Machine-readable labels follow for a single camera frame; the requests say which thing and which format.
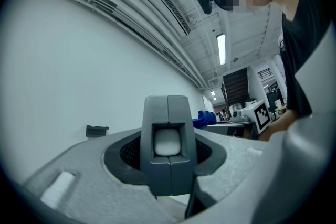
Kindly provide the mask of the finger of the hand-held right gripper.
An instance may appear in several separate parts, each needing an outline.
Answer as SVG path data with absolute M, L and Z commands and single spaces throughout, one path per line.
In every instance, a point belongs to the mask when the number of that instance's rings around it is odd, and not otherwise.
M 208 125 L 204 128 L 204 131 L 213 132 L 220 135 L 242 137 L 244 133 L 244 125 L 235 122 L 220 122 L 214 125 Z

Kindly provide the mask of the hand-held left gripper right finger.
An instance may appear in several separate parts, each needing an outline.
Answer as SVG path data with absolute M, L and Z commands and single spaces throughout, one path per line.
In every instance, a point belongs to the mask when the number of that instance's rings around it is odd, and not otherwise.
M 254 168 L 266 142 L 195 129 L 212 153 L 196 167 L 185 223 L 252 223 L 260 199 Z

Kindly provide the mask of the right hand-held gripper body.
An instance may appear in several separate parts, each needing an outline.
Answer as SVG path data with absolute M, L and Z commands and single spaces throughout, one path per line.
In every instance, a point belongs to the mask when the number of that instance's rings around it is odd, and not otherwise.
M 271 118 L 264 100 L 255 101 L 249 106 L 242 107 L 240 103 L 236 103 L 229 107 L 230 120 L 237 123 L 255 123 L 258 131 L 263 131 L 270 123 Z

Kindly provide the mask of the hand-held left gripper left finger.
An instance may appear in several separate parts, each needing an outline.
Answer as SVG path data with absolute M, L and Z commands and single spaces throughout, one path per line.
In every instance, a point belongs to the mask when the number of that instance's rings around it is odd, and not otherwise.
M 148 186 L 124 184 L 106 169 L 103 154 L 111 144 L 140 129 L 78 143 L 35 171 L 23 186 L 40 198 L 62 172 L 74 175 L 56 209 L 80 223 L 173 223 Z

